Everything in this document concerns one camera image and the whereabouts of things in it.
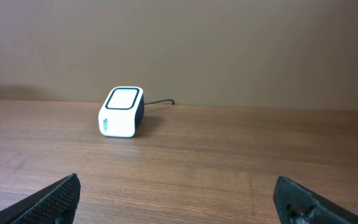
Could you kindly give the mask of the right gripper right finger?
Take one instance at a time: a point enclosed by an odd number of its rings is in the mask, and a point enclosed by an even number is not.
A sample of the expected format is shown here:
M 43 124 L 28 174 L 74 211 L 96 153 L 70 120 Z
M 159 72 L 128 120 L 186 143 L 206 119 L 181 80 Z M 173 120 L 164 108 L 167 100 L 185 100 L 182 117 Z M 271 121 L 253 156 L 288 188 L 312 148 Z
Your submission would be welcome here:
M 358 223 L 358 215 L 285 176 L 277 179 L 273 201 L 281 223 Z

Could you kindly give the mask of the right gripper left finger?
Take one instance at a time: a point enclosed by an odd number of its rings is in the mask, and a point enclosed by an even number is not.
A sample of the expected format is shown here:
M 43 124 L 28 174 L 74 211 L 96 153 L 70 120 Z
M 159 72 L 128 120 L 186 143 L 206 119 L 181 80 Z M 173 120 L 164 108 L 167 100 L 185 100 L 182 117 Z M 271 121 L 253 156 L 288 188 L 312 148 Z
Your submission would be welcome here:
M 0 211 L 0 224 L 72 224 L 81 184 L 73 173 Z

